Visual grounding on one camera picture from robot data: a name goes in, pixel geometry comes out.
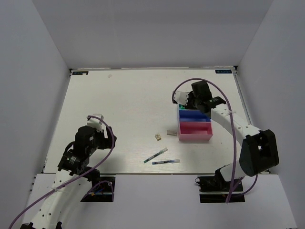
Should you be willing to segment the grey wrapped eraser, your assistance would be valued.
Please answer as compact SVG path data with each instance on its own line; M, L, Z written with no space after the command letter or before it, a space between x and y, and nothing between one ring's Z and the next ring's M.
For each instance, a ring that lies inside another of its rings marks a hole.
M167 135L177 136L177 132L176 131L172 131L172 130L167 130Z

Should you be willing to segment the small beige eraser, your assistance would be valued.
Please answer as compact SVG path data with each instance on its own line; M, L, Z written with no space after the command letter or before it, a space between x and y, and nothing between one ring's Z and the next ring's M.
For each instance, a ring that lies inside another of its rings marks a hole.
M161 136L159 134L155 134L155 138L159 141L161 140Z

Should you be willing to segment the blue gel pen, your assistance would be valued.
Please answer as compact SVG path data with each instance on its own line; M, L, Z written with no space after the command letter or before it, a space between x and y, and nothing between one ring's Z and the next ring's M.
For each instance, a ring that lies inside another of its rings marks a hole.
M156 162L152 162L152 165L175 164L175 163L180 163L180 160L174 159L174 160L156 161Z

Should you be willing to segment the three-compartment colour container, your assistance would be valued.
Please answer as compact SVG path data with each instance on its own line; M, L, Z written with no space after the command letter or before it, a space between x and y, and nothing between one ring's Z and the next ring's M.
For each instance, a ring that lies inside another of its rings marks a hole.
M199 110L177 106L178 138L183 142L208 142L213 136L212 122Z

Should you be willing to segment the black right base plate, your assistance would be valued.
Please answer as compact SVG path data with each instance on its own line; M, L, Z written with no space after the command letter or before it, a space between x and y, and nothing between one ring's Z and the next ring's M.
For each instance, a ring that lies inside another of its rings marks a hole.
M226 203L230 182L216 183L214 176L198 176L195 183L199 188L200 203ZM244 203L244 188L240 181L231 194L229 203Z

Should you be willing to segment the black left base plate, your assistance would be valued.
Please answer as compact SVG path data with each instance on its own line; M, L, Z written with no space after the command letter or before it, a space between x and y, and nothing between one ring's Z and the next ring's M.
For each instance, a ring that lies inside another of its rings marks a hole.
M92 182L92 188L87 191L81 202L111 203L114 201L115 176L101 176Z

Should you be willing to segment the corner label sticker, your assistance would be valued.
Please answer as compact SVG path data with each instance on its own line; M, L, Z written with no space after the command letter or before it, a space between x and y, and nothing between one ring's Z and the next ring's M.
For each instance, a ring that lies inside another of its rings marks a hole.
M227 69L216 69L215 70L216 74L232 74L232 70L227 70Z
M88 75L88 71L73 71L72 75Z

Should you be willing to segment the green gel pen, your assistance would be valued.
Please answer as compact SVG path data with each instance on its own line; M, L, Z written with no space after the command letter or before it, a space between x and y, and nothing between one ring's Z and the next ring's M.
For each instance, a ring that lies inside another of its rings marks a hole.
M153 156L149 157L148 159L144 160L144 163L147 163L149 161L151 161L152 159L158 157L159 155L163 154L164 152L168 151L168 148L164 148L162 150L160 150L158 153L154 154Z

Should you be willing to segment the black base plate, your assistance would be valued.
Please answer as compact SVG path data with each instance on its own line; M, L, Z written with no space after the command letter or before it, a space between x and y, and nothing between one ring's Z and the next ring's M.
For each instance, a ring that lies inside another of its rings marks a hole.
M226 203L230 182L216 183L214 176L198 176L195 183L199 188L200 203ZM231 194L229 203L244 203L244 188L240 181Z
M92 182L92 188L87 191L81 202L111 203L114 201L115 176L101 176Z

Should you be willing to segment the right corner label sticker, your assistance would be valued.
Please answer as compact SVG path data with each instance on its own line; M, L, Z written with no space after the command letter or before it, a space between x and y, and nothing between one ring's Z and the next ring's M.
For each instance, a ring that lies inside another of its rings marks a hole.
M232 70L227 70L227 69L216 69L215 70L216 74L232 74Z

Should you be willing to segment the left corner label sticker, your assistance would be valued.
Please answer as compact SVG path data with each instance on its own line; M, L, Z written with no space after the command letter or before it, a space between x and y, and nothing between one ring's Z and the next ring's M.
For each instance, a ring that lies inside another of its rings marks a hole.
M88 71L73 71L72 75L88 75Z

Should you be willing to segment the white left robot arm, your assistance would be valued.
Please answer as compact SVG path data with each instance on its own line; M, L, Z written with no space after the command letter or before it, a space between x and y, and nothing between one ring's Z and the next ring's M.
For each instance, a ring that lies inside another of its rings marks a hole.
M91 191L104 183L97 167L90 167L90 156L96 150L115 147L116 136L110 126L106 130L92 126L78 129L74 141L70 142L58 164L58 170L50 191L28 207L42 202L36 215L21 225L22 229L61 229L72 212L73 205L79 203Z

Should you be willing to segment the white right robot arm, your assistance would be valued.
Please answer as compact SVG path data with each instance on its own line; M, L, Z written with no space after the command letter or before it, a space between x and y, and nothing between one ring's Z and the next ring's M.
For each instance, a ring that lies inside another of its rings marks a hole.
M206 81L192 84L191 92L176 92L173 100L190 106L221 125L240 144L234 149L234 161L215 171L214 177L203 181L205 191L233 191L235 182L253 177L279 164L276 137L271 130L260 130L234 114L226 95L213 97Z

